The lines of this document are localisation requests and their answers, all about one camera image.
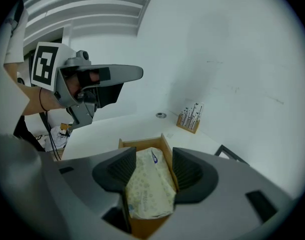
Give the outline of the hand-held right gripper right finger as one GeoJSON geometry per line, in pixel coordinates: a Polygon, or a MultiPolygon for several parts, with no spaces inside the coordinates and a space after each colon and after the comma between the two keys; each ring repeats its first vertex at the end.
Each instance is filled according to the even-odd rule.
{"type": "Polygon", "coordinates": [[[178,183],[168,240],[236,240],[285,211],[292,198],[249,165],[173,149],[178,183]]]}

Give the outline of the open wooden box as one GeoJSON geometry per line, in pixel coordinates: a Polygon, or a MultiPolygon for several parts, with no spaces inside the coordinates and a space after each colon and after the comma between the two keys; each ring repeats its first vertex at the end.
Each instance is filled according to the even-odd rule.
{"type": "MultiPolygon", "coordinates": [[[[173,155],[172,150],[169,147],[164,135],[157,138],[134,140],[134,141],[123,141],[120,140],[118,143],[119,148],[136,148],[136,153],[148,149],[150,147],[160,149],[163,152],[164,158],[168,165],[168,169],[176,186],[176,193],[178,191],[178,183],[175,174],[173,173],[173,155]]],[[[170,217],[170,215],[165,217],[160,217],[157,219],[135,219],[131,218],[129,214],[129,222],[131,227],[131,233],[134,237],[138,239],[148,239],[152,234],[154,234],[170,217]]]]}

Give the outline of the crumpled white plastic bag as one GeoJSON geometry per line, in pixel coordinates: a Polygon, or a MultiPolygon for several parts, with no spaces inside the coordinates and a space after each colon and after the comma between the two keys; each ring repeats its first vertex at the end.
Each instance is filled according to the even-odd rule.
{"type": "Polygon", "coordinates": [[[61,129],[60,126],[55,126],[50,130],[50,142],[56,149],[64,148],[69,140],[69,132],[67,129],[61,129]]]}

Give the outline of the person's left hand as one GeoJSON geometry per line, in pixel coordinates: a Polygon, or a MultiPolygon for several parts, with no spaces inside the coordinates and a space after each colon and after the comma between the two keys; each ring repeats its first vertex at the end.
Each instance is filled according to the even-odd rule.
{"type": "Polygon", "coordinates": [[[65,80],[70,94],[75,97],[80,91],[88,86],[100,82],[100,76],[97,70],[78,71],[65,80]]]}

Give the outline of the person's white shirt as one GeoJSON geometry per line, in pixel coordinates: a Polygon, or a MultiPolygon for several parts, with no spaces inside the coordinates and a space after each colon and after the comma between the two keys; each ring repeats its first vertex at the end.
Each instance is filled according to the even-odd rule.
{"type": "Polygon", "coordinates": [[[29,14],[23,0],[19,0],[6,18],[10,25],[10,38],[5,54],[5,64],[24,62],[24,38],[29,14]]]}

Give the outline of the wooden holder with printed card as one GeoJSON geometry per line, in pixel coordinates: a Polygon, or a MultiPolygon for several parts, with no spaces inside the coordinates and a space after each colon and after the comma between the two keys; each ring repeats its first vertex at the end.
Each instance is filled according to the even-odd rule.
{"type": "Polygon", "coordinates": [[[201,121],[203,109],[203,102],[186,99],[184,107],[177,118],[176,126],[195,134],[201,121]]]}

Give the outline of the black framed antler picture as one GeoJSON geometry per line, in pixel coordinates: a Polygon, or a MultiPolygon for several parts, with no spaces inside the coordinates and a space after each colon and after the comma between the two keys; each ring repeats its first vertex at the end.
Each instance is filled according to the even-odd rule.
{"type": "Polygon", "coordinates": [[[236,155],[234,152],[232,152],[230,149],[228,149],[226,146],[221,145],[218,150],[214,154],[217,157],[226,158],[230,160],[235,160],[237,162],[241,162],[244,164],[249,165],[245,160],[240,158],[238,155],[236,155]]]}

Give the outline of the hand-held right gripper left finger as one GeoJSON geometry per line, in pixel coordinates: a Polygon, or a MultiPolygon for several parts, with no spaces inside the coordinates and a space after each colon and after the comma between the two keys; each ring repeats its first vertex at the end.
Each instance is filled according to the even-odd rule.
{"type": "Polygon", "coordinates": [[[136,240],[125,194],[136,168],[136,148],[61,161],[42,155],[41,160],[68,240],[136,240]]]}

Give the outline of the person's left forearm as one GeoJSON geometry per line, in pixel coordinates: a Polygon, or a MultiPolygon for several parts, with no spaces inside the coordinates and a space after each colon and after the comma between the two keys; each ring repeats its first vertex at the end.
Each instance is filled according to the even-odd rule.
{"type": "Polygon", "coordinates": [[[11,79],[17,84],[21,91],[29,98],[29,102],[22,112],[23,116],[30,116],[34,114],[43,113],[50,110],[63,109],[52,92],[47,89],[38,86],[26,86],[18,83],[17,81],[17,63],[4,64],[3,67],[11,77],[11,79]]]}

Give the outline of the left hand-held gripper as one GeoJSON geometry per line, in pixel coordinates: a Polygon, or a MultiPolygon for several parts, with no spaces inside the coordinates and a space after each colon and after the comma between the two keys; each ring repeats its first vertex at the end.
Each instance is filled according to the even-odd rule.
{"type": "Polygon", "coordinates": [[[95,111],[118,100],[123,83],[140,80],[144,70],[140,66],[124,64],[91,65],[88,53],[78,52],[62,43],[39,42],[31,72],[31,83],[50,91],[56,101],[65,107],[73,118],[72,129],[90,125],[95,111]],[[99,81],[87,84],[83,89],[96,88],[96,95],[89,91],[73,94],[67,79],[79,72],[93,71],[99,81]]]}

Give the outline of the pale green tissue pack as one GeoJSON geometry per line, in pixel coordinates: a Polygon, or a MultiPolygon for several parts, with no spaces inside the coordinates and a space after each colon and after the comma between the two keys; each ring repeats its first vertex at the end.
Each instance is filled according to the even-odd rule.
{"type": "Polygon", "coordinates": [[[136,153],[136,168],[125,187],[132,219],[152,220],[174,211],[177,188],[163,152],[149,147],[136,153]]]}

